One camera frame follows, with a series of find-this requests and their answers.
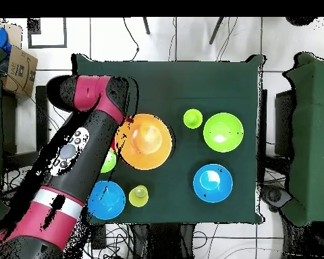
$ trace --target cardboard box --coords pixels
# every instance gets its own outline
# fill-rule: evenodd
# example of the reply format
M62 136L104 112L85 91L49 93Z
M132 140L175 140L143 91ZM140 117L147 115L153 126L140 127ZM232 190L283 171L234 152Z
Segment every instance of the cardboard box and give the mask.
M19 49L22 48L22 34L23 30L21 27L12 25L12 24L5 24L0 22L0 29L4 27L7 34L8 34L8 42L12 46L16 46Z
M16 94L32 95L37 58L12 46L7 76L1 77L3 88Z
M0 29L4 27L11 44L9 56L8 76L1 77L3 88L16 94L32 95L37 68L37 58L21 50L22 29L19 26L0 22Z

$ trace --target floor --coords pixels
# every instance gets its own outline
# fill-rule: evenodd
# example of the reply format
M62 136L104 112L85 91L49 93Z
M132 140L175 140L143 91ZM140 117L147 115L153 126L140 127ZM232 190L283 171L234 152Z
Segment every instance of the floor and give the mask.
M72 53L83 53L97 61L130 60L136 53L136 45L122 18L67 18L67 48L46 49L28 48L26 19L6 20L23 28L22 49L38 58L35 85L45 85L54 76L71 74ZM216 17L178 17L177 22L178 61L214 61L217 56L222 61L245 61L254 54L267 57L263 66L263 88L268 91L267 142L270 144L267 144L267 152L273 154L275 95L290 89L289 82L281 73L292 68L294 55L298 52L307 51L324 58L324 18L302 27L291 25L284 17L225 18L212 45L209 45L209 39L217 22ZM228 28L231 30L235 23L228 43L222 48ZM172 17L148 17L150 35L145 32L142 18L126 18L126 24L140 49L135 60L167 61L169 57L171 61L175 60L175 39L171 46L175 34ZM41 18L40 25L41 34L32 35L33 45L63 44L62 18ZM18 105L18 152L29 152L36 148L35 107L26 96L19 97ZM63 111L58 112L63 118L68 116ZM63 119L51 105L49 116L58 126L62 125ZM50 128L52 137L56 128L52 125ZM194 248L198 248L194 250L195 259L279 259L284 242L281 218L270 212L264 202L260 202L260 212L265 218L260 225L219 225L215 233L214 223L198 224L193 241ZM127 253L124 246L120 250L123 256Z

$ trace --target lime green cup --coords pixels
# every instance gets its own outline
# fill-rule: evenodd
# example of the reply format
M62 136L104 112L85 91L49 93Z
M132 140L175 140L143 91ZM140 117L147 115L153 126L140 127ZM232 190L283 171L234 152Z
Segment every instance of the lime green cup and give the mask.
M128 195L128 200L132 206L140 208L144 206L149 199L148 189L143 185L136 186Z
M103 163L101 173L107 173L113 170L116 164L116 154L112 148L109 149L107 156L105 157L105 162Z
M198 128L203 122L202 113L197 109L188 109L184 114L184 124L190 129Z
M229 152L241 143L244 128L241 121L234 115L218 113L205 123L203 136L211 149L217 152Z

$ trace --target blue bowl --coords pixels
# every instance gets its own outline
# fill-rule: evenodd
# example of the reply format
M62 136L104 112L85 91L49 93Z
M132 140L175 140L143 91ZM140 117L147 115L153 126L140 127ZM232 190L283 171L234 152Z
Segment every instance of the blue bowl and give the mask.
M88 199L88 210L98 219L114 219L125 207L124 191L113 181L95 183Z
M194 176L193 188L196 195L205 202L221 202L231 193L233 179L230 172L218 164L201 167Z

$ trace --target orange bowl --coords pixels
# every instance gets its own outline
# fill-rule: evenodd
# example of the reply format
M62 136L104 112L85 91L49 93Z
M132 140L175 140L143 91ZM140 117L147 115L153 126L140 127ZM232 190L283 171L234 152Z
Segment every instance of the orange bowl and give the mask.
M171 152L171 135L158 117L137 114L124 122L115 135L115 150L133 168L161 166Z

